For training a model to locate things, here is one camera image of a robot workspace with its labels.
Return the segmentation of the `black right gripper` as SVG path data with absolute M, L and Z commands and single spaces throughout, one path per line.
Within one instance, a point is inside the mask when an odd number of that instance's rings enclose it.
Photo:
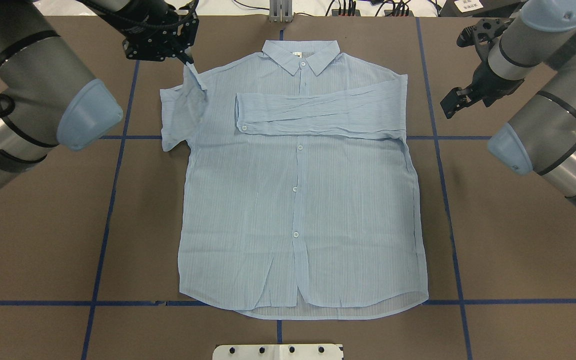
M 480 63 L 473 73 L 471 84 L 466 88 L 452 88 L 439 104 L 446 119 L 450 120 L 460 110 L 479 101 L 485 107 L 490 107 L 497 100 L 512 95 L 523 82 L 523 79 L 505 79 L 494 73 L 488 63 Z

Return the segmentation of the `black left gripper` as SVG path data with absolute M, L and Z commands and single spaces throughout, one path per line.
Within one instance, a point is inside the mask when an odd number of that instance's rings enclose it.
M 164 24 L 166 20 L 172 20 L 174 15 L 168 13 L 159 25 L 133 25 L 125 30 L 122 46 L 126 59 L 151 62 L 177 59 L 185 66 L 194 64 L 192 47 L 200 23 L 197 13 L 180 15 L 178 22 Z

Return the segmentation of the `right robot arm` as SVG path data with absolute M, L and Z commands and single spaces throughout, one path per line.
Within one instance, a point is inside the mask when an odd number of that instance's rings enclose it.
M 480 19 L 458 36 L 480 58 L 471 84 L 441 100 L 445 117 L 512 95 L 545 64 L 555 75 L 494 134 L 487 150 L 517 174 L 537 173 L 576 207 L 576 0 L 528 0 L 513 19 Z

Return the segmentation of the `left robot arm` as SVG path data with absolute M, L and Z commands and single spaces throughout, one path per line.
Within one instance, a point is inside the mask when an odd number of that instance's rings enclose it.
M 123 35 L 125 57 L 194 63 L 198 0 L 85 0 Z M 57 146 L 86 148 L 123 119 L 107 89 L 48 23 L 33 0 L 0 0 L 0 189 Z

